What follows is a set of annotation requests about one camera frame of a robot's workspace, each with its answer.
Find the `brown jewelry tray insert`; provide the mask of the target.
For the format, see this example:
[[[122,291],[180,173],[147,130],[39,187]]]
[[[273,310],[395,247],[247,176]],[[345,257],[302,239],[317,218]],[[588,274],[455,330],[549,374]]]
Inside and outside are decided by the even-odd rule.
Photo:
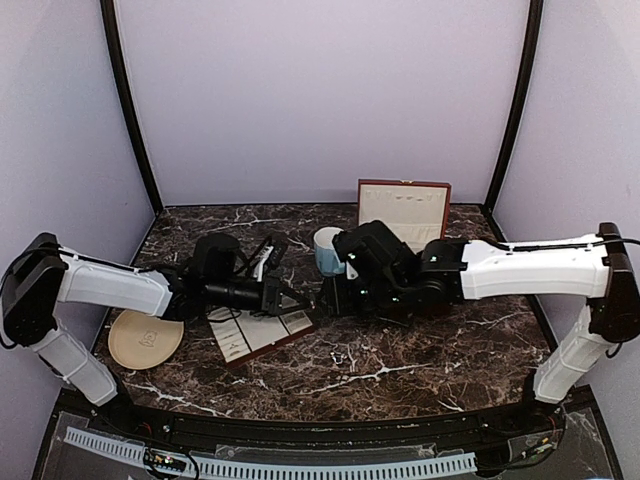
[[[218,308],[207,317],[217,345],[230,368],[311,333],[314,325],[304,311],[268,317],[248,311]]]

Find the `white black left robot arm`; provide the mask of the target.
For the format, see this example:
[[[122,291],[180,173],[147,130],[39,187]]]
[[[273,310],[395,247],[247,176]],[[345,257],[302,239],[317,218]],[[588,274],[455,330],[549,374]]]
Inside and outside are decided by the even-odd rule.
[[[265,238],[245,254],[237,238],[205,235],[179,264],[133,267],[81,254],[41,233],[1,278],[1,346],[34,352],[97,408],[120,436],[141,427],[140,412],[115,374],[57,318],[61,304],[130,310],[170,322],[200,319],[215,307],[270,317],[309,307],[275,276],[287,246]]]

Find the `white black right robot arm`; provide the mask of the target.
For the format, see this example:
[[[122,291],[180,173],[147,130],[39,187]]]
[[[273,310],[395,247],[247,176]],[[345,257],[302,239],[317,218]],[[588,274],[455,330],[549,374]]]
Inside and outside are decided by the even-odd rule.
[[[555,241],[501,243],[435,239],[414,251],[382,221],[313,236],[316,266],[333,291],[337,315],[458,304],[512,295],[571,295],[584,305],[570,332],[533,375],[532,394],[510,413],[521,434],[534,432],[549,405],[608,350],[639,335],[639,289],[622,237],[611,222],[597,233]]]

